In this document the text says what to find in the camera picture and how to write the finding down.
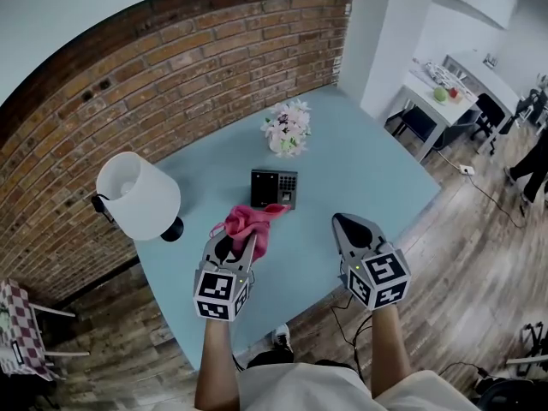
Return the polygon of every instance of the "white lampshade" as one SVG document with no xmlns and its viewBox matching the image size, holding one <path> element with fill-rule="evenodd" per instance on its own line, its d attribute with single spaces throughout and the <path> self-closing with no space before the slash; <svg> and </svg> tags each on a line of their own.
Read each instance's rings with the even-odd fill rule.
<svg viewBox="0 0 548 411">
<path fill-rule="evenodd" d="M 122 231 L 136 241 L 162 235 L 181 207 L 175 180 L 134 152 L 115 155 L 103 166 L 97 193 Z"/>
</svg>

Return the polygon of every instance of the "flower arrangement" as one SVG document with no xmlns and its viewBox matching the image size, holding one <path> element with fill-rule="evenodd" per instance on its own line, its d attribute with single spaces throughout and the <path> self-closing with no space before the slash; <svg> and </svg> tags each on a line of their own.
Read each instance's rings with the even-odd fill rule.
<svg viewBox="0 0 548 411">
<path fill-rule="evenodd" d="M 266 118 L 261 130 L 265 131 L 268 146 L 278 157 L 293 157 L 306 150 L 305 138 L 310 135 L 309 110 L 307 103 L 299 99 L 270 108 L 276 118 Z"/>
</svg>

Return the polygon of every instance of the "green apple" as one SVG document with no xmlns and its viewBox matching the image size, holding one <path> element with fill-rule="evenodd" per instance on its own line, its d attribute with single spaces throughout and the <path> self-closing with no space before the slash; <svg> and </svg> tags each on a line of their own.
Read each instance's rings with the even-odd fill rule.
<svg viewBox="0 0 548 411">
<path fill-rule="evenodd" d="M 442 86 L 438 86 L 434 89 L 434 98 L 439 102 L 445 102 L 447 100 L 447 90 Z"/>
</svg>

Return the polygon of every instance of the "black device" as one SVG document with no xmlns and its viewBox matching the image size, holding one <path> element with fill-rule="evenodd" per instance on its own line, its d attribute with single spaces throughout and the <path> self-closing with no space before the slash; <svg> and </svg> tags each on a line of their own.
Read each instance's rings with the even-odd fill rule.
<svg viewBox="0 0 548 411">
<path fill-rule="evenodd" d="M 286 170 L 251 171 L 251 207 L 265 208 L 269 204 L 297 204 L 297 172 Z"/>
</svg>

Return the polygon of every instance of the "pink cloth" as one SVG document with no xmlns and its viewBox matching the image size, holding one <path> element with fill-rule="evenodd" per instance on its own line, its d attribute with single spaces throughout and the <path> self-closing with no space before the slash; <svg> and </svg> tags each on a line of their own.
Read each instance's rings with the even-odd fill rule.
<svg viewBox="0 0 548 411">
<path fill-rule="evenodd" d="M 232 207 L 230 214 L 223 223 L 218 223 L 210 233 L 224 227 L 226 234 L 234 239 L 232 252 L 239 253 L 245 247 L 245 240 L 253 232 L 257 234 L 253 260 L 263 257 L 268 248 L 268 231 L 271 229 L 271 220 L 281 217 L 291 208 L 290 205 L 269 204 L 263 211 L 254 210 L 247 205 L 236 205 Z"/>
</svg>

